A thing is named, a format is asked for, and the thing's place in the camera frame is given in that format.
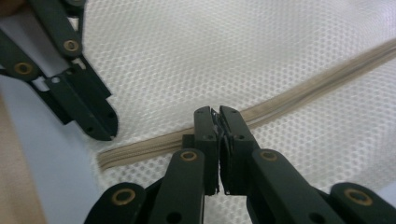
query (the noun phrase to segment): brass screw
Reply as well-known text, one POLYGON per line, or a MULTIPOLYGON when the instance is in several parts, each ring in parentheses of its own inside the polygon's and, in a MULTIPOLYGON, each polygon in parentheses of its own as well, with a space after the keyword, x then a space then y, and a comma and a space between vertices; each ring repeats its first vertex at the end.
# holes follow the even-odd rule
POLYGON ((119 189, 113 194, 113 197, 111 198, 111 202, 113 202, 115 205, 118 206, 125 205, 133 201, 135 196, 136 193, 132 189, 119 189), (128 193, 128 197, 126 197, 125 199, 120 199, 119 195, 122 193, 128 193))
POLYGON ((277 160, 277 155, 274 152, 264 151, 264 152, 260 153, 260 155, 266 161, 276 161, 277 160))
POLYGON ((14 66, 14 70, 20 75, 30 75, 33 71, 33 66, 29 63, 17 63, 14 66))
POLYGON ((76 40, 66 40, 64 41, 64 48, 68 51, 78 50, 78 42, 76 40))
POLYGON ((346 189, 344 194, 350 201, 360 205, 370 206, 373 203, 373 199, 358 189, 346 189))
POLYGON ((193 151, 185 151, 185 152, 180 154, 180 158, 183 161, 195 161, 198 158, 198 156, 193 151))

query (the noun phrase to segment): perforated white fabric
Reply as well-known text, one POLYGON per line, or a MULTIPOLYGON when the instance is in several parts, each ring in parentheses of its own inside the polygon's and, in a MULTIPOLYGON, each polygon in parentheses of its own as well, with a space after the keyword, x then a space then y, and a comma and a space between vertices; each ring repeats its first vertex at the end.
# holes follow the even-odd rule
MULTIPOLYGON (((396 179, 395 74, 393 60, 252 133, 318 189, 329 191, 343 181, 381 189, 396 179)), ((124 181, 147 187, 164 175, 170 158, 107 169, 103 187, 124 181)), ((250 223, 246 198, 223 191, 205 197, 205 223, 250 223)))
POLYGON ((244 109, 396 36, 396 2, 89 1, 85 51, 113 92, 122 147, 244 109))
MULTIPOLYGON (((120 118, 114 141, 89 140, 95 155, 189 128, 201 106, 249 108, 396 38, 396 2, 97 0, 84 38, 120 118)), ((396 179, 395 73, 396 61, 383 64, 252 132, 319 189, 379 189, 396 179)), ((97 176, 104 189, 146 187, 170 157, 97 176)), ((245 199, 206 197, 205 223, 249 223, 245 199)))

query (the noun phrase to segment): white mesh fabric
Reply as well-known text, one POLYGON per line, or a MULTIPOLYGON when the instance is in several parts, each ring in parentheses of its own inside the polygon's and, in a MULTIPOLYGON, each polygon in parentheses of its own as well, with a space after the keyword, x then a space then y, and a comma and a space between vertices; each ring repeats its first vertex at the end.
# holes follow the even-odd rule
POLYGON ((244 109, 396 37, 396 2, 89 1, 85 51, 113 92, 122 147, 244 109))
MULTIPOLYGON (((93 155, 192 126, 195 109, 242 110, 396 37, 396 2, 90 1, 84 46, 112 90, 118 137, 93 155)), ((315 187, 379 189, 395 179, 396 62, 347 83, 253 134, 315 187)), ((170 154, 97 172, 102 187, 146 187, 170 154)), ((243 197, 205 198, 205 223, 248 223, 243 197)))
MULTIPOLYGON (((395 73, 393 60, 252 133, 318 189, 329 191, 343 181, 381 189, 396 179, 395 73)), ((107 169, 103 187, 124 181, 147 187, 164 175, 170 158, 107 169)), ((246 198, 223 191, 205 197, 205 223, 250 223, 246 198)))

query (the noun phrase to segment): black metal bracket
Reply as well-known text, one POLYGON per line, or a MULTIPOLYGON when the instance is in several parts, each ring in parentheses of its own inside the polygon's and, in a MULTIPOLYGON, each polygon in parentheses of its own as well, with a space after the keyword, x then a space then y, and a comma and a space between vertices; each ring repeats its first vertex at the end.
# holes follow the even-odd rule
POLYGON ((88 136, 112 140, 118 132, 117 114, 107 102, 111 93, 82 54, 82 29, 85 0, 27 0, 51 44, 68 62, 69 68, 55 76, 44 74, 34 59, 29 58, 0 30, 1 75, 26 82, 66 124, 75 120, 88 136), (75 31, 68 18, 78 19, 75 31), (47 91, 34 83, 44 79, 47 91))
POLYGON ((121 183, 108 189, 92 208, 100 213, 90 213, 87 223, 137 223, 139 211, 146 200, 145 190, 130 183, 121 183))
POLYGON ((202 223, 204 195, 219 192, 219 175, 226 194, 247 196, 254 224, 396 223, 396 209, 363 186, 340 183, 330 194, 310 186, 281 153, 260 149, 230 107, 221 106, 219 113, 202 107, 194 123, 194 134, 183 136, 183 149, 173 155, 164 178, 142 192, 143 203, 131 201, 142 204, 134 210, 137 218, 125 220, 106 208, 117 196, 113 188, 124 185, 119 184, 102 195, 85 223, 202 223), (103 214, 111 220, 93 219, 103 214))

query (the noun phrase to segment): screw hole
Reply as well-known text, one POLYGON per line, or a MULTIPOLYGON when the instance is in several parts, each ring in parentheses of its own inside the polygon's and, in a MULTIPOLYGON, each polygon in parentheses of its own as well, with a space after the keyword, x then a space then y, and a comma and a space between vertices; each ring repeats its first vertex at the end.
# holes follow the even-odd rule
POLYGON ((181 221, 181 214, 177 212, 169 213, 166 217, 166 221, 170 224, 176 224, 181 221))
POLYGON ((113 194, 111 201, 115 205, 125 205, 133 201, 135 196, 136 193, 132 189, 119 189, 113 194))
POLYGON ((260 155, 262 156, 263 159, 265 159, 267 161, 276 161, 277 160, 277 155, 274 152, 264 151, 264 152, 260 153, 260 155))
POLYGON ((197 154, 192 151, 185 151, 180 154, 180 157, 183 161, 195 161, 198 158, 197 154))
POLYGON ((17 63, 14 70, 21 75, 29 75, 33 71, 33 66, 29 63, 17 63))
POLYGON ((364 206, 370 206, 373 203, 370 196, 358 189, 346 189, 344 193, 346 197, 354 203, 364 206))
POLYGON ((309 214, 309 218, 311 219, 311 221, 313 221, 314 223, 326 223, 326 219, 324 219, 324 217, 319 214, 319 213, 311 213, 309 214))
POLYGON ((67 51, 77 51, 78 50, 78 42, 76 40, 66 40, 66 41, 64 41, 64 48, 67 51))

